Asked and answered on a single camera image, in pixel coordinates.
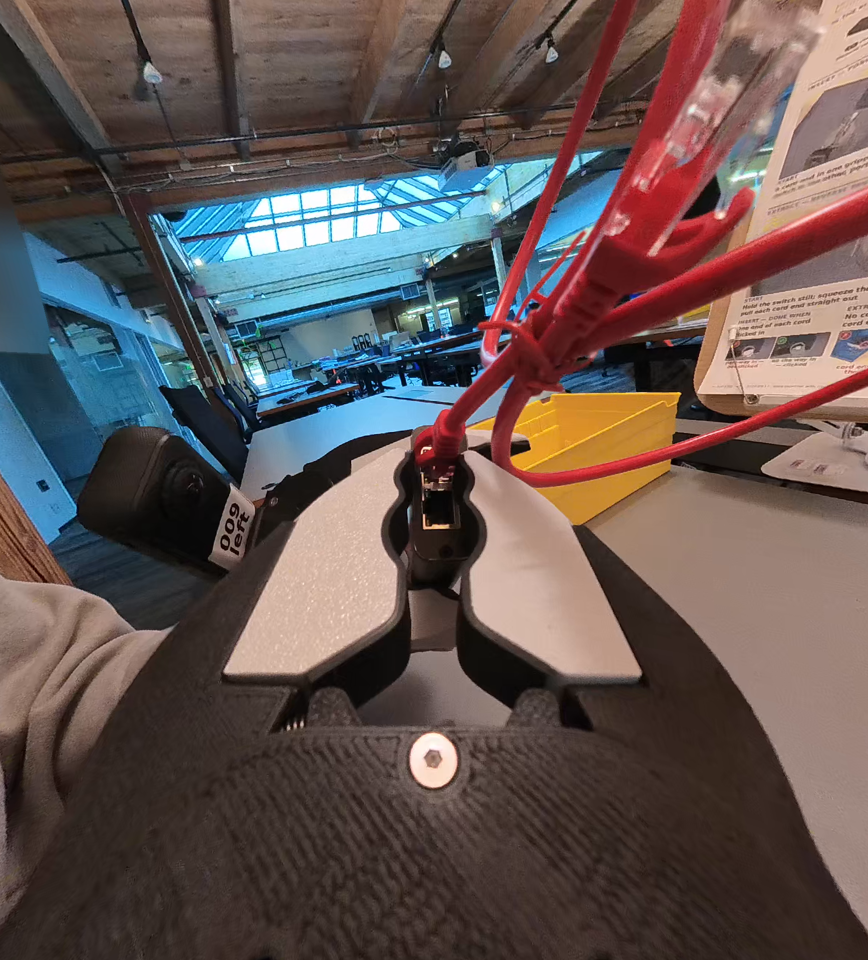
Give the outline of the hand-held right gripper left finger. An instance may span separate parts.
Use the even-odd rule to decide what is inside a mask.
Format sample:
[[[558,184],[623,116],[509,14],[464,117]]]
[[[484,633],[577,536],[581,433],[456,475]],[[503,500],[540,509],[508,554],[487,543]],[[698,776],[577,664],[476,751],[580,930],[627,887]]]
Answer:
[[[406,450],[385,452],[300,515],[224,666],[226,681],[338,688],[359,706],[403,673],[408,460]]]

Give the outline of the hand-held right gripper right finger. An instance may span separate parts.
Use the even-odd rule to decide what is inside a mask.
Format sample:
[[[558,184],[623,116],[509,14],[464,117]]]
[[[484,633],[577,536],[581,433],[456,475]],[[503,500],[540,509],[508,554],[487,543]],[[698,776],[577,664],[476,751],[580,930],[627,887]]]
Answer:
[[[463,463],[476,528],[457,626],[467,677],[510,708],[528,690],[562,699],[639,685],[640,664],[568,518],[481,454]]]

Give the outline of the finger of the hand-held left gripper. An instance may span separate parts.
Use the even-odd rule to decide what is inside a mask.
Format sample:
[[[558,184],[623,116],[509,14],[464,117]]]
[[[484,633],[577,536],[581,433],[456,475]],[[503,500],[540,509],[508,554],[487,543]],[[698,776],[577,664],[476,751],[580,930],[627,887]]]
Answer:
[[[412,651],[454,650],[460,610],[460,595],[450,587],[413,589]]]

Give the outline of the black ethernet splitter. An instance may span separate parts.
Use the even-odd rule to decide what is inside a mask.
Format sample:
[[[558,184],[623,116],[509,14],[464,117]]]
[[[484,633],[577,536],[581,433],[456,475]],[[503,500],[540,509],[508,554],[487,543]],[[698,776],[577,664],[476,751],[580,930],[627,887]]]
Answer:
[[[464,474],[437,478],[416,467],[412,481],[405,548],[409,586],[414,591],[450,588],[473,549]]]

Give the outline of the yellow plastic bin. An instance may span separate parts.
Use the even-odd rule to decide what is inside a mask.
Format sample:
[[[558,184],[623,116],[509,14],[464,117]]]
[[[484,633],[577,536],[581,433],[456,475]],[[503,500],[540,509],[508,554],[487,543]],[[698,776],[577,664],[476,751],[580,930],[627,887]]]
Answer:
[[[514,428],[529,449],[512,453],[512,463],[524,472],[561,473],[666,448],[679,403],[678,392],[561,392],[534,400]],[[574,525],[584,525],[669,470],[669,461],[659,462],[540,493]]]

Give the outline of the person's left forearm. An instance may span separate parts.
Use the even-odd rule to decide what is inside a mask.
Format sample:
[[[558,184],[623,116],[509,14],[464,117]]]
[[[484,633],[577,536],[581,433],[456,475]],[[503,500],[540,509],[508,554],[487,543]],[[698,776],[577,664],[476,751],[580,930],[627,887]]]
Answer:
[[[73,586],[0,573],[0,927],[83,765],[170,630],[136,630]]]

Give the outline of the dark office chair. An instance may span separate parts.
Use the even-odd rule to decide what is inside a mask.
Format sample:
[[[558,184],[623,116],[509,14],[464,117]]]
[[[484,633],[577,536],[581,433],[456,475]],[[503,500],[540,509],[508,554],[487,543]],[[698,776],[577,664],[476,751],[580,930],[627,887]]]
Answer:
[[[160,386],[159,391],[175,420],[187,427],[233,481],[241,485],[248,462],[248,445],[235,420],[212,406],[197,386]]]

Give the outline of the grey wood-edged table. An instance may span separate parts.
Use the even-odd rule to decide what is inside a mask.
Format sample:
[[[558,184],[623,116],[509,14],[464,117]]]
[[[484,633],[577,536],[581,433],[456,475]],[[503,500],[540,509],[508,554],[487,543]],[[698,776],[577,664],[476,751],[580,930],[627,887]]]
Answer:
[[[297,474],[349,441],[429,426],[461,387],[407,387],[332,407],[254,435],[240,491],[262,499],[284,477]]]

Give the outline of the group of black office chairs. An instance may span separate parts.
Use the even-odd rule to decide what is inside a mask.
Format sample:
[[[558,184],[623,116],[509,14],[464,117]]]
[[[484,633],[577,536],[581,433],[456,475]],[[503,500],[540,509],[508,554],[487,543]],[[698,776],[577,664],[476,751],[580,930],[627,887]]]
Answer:
[[[369,393],[411,385],[467,387],[481,369],[484,335],[479,326],[471,326],[440,339],[413,338],[387,353],[350,364],[347,372]]]

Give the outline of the instruction sheet on wooden stand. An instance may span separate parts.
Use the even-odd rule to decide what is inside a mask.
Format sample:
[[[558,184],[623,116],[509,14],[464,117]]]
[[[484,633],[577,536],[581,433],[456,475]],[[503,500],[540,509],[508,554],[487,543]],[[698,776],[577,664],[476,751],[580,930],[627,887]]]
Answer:
[[[868,295],[861,305],[755,297],[712,308],[695,374],[705,406],[751,417],[868,373]]]

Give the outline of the grey metal stand base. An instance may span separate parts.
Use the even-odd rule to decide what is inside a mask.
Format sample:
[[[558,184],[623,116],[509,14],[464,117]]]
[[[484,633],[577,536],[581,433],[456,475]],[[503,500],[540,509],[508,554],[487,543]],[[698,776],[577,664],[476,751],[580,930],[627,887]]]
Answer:
[[[822,421],[821,429],[765,462],[768,477],[868,495],[868,430]]]

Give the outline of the printed instruction sheet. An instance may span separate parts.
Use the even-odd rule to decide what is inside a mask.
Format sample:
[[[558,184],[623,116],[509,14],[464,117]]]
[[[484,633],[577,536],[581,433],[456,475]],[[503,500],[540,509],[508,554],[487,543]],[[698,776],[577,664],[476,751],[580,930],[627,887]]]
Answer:
[[[868,1],[824,2],[824,35],[780,116],[743,234],[761,238],[868,188]],[[868,369],[868,231],[712,307],[695,374],[725,412]]]

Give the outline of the white ceiling projector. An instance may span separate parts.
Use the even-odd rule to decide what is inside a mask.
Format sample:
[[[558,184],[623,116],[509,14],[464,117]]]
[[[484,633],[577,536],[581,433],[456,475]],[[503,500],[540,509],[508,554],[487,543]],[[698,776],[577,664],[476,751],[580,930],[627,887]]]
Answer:
[[[442,193],[465,193],[474,190],[494,168],[491,152],[472,139],[448,144],[444,163],[438,174]]]

